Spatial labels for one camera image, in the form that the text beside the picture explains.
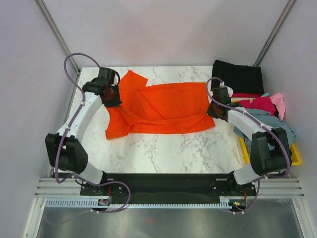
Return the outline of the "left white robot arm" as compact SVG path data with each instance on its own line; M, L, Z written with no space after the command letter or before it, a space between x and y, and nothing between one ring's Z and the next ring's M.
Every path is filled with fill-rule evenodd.
M109 184L102 179L102 170L89 162L82 140L92 118L102 106L113 108L122 103L119 82L117 71L100 67L97 77L79 87L82 98L65 124L55 134L47 134L45 145L58 183L65 181L59 179L58 172L65 171L92 183L91 188L96 194L107 193Z

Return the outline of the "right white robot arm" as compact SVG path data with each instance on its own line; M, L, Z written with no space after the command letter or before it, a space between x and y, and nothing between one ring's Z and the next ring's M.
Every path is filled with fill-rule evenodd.
M240 104L232 103L227 87L212 90L207 114L232 124L251 141L250 162L232 172L233 179L227 182L230 194L240 194L245 184L265 176L276 178L280 171L289 172L291 155L286 131L266 125Z

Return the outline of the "orange t shirt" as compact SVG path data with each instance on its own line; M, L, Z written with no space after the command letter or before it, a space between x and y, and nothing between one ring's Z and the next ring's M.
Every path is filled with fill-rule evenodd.
M130 133L186 134L215 127L207 115L209 99L203 82L148 86L148 80L129 70L121 79L122 104L108 108L108 140Z

